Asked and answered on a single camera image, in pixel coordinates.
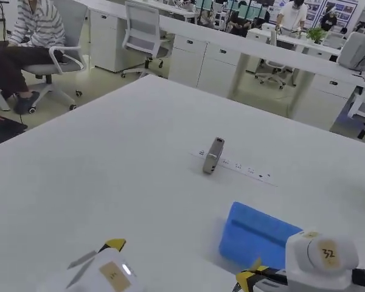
striped shirt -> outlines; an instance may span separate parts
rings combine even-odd
[[[27,33],[30,41],[22,43]],[[29,0],[18,0],[18,20],[8,41],[22,47],[64,46],[62,19],[52,0],[37,0],[34,13]]]

blue sponge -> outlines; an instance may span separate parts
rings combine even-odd
[[[259,257],[264,266],[284,269],[285,244],[289,236],[301,230],[234,202],[223,230],[219,252],[244,269],[248,269]]]

number label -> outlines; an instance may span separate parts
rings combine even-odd
[[[109,262],[100,268],[100,272],[107,279],[115,292],[123,292],[131,284],[125,274],[117,267],[114,262]]]
[[[322,240],[318,244],[323,265],[327,269],[340,267],[339,257],[336,253],[336,243],[333,240]]]

potted plant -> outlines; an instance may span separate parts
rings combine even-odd
[[[314,27],[307,30],[307,41],[319,44],[325,37],[326,32],[320,27]]]

person in white shirt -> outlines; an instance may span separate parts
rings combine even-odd
[[[22,68],[37,64],[52,64],[49,48],[64,46],[65,31],[61,16],[52,0],[18,0],[18,20],[8,41],[0,41],[0,89],[7,99],[18,96],[15,112],[28,113],[39,98],[30,91]],[[62,52],[55,57],[62,61]]]
[[[304,28],[308,7],[304,0],[294,0],[286,3],[277,16],[277,28],[289,35],[292,31]]]

